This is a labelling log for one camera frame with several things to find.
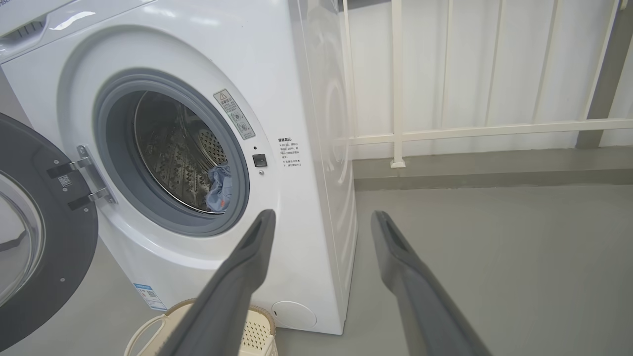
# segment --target white railing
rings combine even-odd
[[[349,104],[352,106],[350,115],[351,121],[354,125],[354,137],[351,140],[351,144],[375,144],[375,143],[393,143],[394,154],[393,161],[391,162],[392,168],[404,167],[403,161],[403,142],[405,141],[421,141],[432,139],[447,139],[456,137],[476,137],[476,136],[495,136],[495,135],[510,135],[510,134],[531,134],[542,132],[564,132],[564,131],[583,131],[583,130],[608,130],[608,129],[633,129],[633,119],[626,118],[604,118],[597,120],[587,120],[589,108],[591,107],[591,101],[593,99],[600,70],[605,58],[606,47],[611,36],[611,30],[613,28],[613,21],[618,11],[619,0],[613,0],[613,6],[611,9],[611,17],[606,29],[606,35],[602,43],[601,52],[599,54],[598,64],[596,65],[596,71],[593,75],[591,82],[591,89],[586,99],[585,108],[582,111],[582,115],[573,121],[557,121],[557,122],[540,122],[541,117],[541,96],[544,83],[550,78],[551,61],[551,48],[556,45],[556,29],[558,28],[558,21],[560,17],[560,1],[554,0],[552,7],[552,16],[549,24],[549,34],[545,49],[545,55],[541,67],[541,77],[538,85],[536,102],[534,103],[534,109],[532,112],[532,121],[529,124],[520,125],[504,125],[504,126],[491,126],[489,125],[491,98],[494,92],[494,74],[497,65],[499,37],[503,33],[504,28],[504,15],[506,0],[499,0],[499,11],[497,17],[496,34],[494,41],[494,53],[492,57],[492,74],[488,85],[488,98],[486,104],[486,120],[484,126],[478,127],[461,127],[445,129],[444,123],[446,122],[446,113],[448,111],[448,78],[450,75],[449,58],[450,58],[450,44],[451,44],[451,27],[453,21],[453,0],[448,0],[448,12],[446,21],[446,52],[444,55],[444,79],[442,88],[442,102],[441,102],[441,120],[440,129],[424,130],[416,132],[403,132],[403,25],[402,25],[402,0],[391,0],[391,16],[392,16],[392,56],[393,56],[393,133],[383,135],[371,135],[371,136],[357,136],[355,125],[358,123],[356,118],[355,96],[354,96],[354,76],[347,75],[347,84],[350,93],[348,93]],[[349,70],[352,69],[351,59],[351,38],[349,31],[349,19],[348,19],[348,7],[347,0],[344,0],[344,21],[345,21],[345,35],[346,45],[345,49],[346,61],[349,63]]]

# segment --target laundry basket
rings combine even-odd
[[[125,348],[124,356],[154,356],[165,344],[172,331],[185,316],[195,299],[186,300],[174,305],[163,315],[148,320],[141,326],[130,339]],[[137,352],[132,353],[134,346],[148,329],[157,323],[161,323],[158,330],[150,337],[149,341]],[[239,349],[240,356],[277,356],[275,344],[275,323],[272,316],[264,309],[251,305],[244,323],[242,333],[242,345]]]

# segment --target gray floor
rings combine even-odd
[[[633,186],[357,193],[360,226],[342,336],[279,329],[285,355],[406,355],[369,217],[385,210],[495,355],[633,353]],[[0,356],[121,355],[154,314],[99,245],[48,323]]]
[[[99,241],[82,284],[57,314],[0,356],[118,356],[151,310]]]

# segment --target front-load washing machine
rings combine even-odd
[[[357,226],[337,14],[316,0],[2,2],[0,63],[32,125],[1,120],[5,346],[74,292],[97,225],[166,310],[264,209],[277,229],[252,302],[279,326],[341,334]]]

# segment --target black button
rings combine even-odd
[[[266,163],[266,155],[253,155],[253,161],[255,162],[255,167],[266,167],[268,163]]]

